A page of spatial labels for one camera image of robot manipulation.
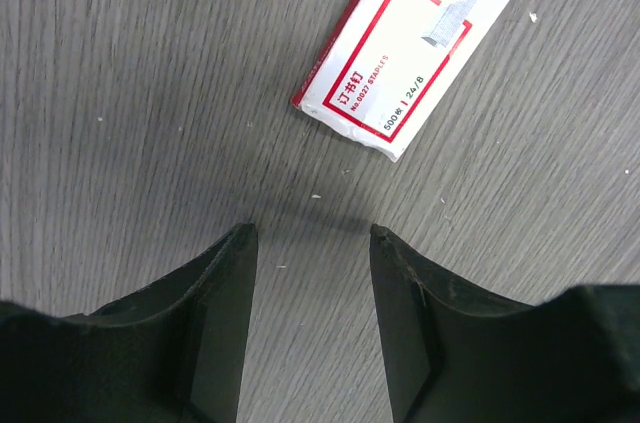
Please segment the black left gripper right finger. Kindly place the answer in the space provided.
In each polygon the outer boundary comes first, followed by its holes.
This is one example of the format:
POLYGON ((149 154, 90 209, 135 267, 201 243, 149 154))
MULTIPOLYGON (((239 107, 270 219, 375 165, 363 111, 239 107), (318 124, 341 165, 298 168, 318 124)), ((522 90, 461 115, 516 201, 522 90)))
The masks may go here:
POLYGON ((383 226, 370 271, 397 422, 635 422, 639 289, 571 287, 539 305, 492 293, 383 226))

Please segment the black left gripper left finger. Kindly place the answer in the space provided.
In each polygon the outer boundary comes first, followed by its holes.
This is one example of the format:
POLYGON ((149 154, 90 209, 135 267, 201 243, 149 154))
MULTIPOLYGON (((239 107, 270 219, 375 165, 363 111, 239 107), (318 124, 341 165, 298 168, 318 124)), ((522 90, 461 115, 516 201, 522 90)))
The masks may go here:
POLYGON ((91 314, 1 305, 5 422, 233 422, 258 234, 240 224, 202 254, 91 314))

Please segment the white red staple box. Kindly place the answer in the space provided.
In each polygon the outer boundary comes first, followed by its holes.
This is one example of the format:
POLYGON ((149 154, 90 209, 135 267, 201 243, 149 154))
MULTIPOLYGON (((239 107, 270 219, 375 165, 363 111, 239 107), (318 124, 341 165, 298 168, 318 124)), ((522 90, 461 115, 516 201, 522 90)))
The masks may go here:
POLYGON ((351 0, 296 108, 397 161, 510 0, 351 0))

